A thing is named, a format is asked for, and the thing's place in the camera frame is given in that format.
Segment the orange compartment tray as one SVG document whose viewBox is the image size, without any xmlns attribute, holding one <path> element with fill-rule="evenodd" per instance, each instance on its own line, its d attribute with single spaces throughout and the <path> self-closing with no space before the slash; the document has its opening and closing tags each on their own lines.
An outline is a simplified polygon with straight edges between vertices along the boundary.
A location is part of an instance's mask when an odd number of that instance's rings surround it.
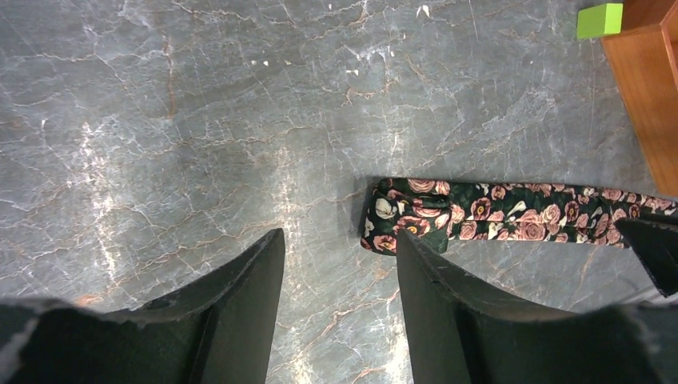
<svg viewBox="0 0 678 384">
<path fill-rule="evenodd" d="M 677 2 L 625 1 L 601 39 L 656 188 L 677 196 Z"/>
</svg>

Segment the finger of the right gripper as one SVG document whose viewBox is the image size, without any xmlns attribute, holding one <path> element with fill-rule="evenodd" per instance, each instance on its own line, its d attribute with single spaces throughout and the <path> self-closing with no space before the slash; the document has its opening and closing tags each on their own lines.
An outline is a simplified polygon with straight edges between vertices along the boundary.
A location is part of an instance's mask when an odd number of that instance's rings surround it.
<svg viewBox="0 0 678 384">
<path fill-rule="evenodd" d="M 677 217 L 621 218 L 614 223 L 664 297 L 677 293 Z"/>
</svg>

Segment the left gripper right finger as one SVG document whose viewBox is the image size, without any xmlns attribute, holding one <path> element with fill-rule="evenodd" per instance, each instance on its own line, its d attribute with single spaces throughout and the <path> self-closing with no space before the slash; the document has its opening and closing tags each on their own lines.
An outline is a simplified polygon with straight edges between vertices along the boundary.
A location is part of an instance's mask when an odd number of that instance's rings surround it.
<svg viewBox="0 0 678 384">
<path fill-rule="evenodd" d="M 677 308 L 573 313 L 499 289 L 397 236 L 397 277 L 417 383 L 674 383 Z"/>
</svg>

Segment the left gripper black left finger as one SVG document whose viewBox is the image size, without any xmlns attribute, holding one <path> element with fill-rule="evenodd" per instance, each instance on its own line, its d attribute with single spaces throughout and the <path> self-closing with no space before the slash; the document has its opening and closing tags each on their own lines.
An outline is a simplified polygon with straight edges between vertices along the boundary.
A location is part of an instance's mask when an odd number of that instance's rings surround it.
<svg viewBox="0 0 678 384">
<path fill-rule="evenodd" d="M 137 310 L 97 312 L 56 298 L 1 301 L 4 383 L 263 383 L 285 236 Z"/>
</svg>

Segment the black floral tie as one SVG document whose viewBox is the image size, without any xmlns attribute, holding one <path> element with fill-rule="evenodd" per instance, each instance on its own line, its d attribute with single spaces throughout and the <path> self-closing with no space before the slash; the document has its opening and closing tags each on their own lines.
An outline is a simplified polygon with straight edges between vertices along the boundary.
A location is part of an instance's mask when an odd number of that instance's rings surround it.
<svg viewBox="0 0 678 384">
<path fill-rule="evenodd" d="M 613 188 L 383 178 L 365 211 L 361 246 L 395 255 L 409 232 L 444 253 L 451 240 L 571 242 L 627 247 L 615 222 L 675 216 L 674 201 Z"/>
</svg>

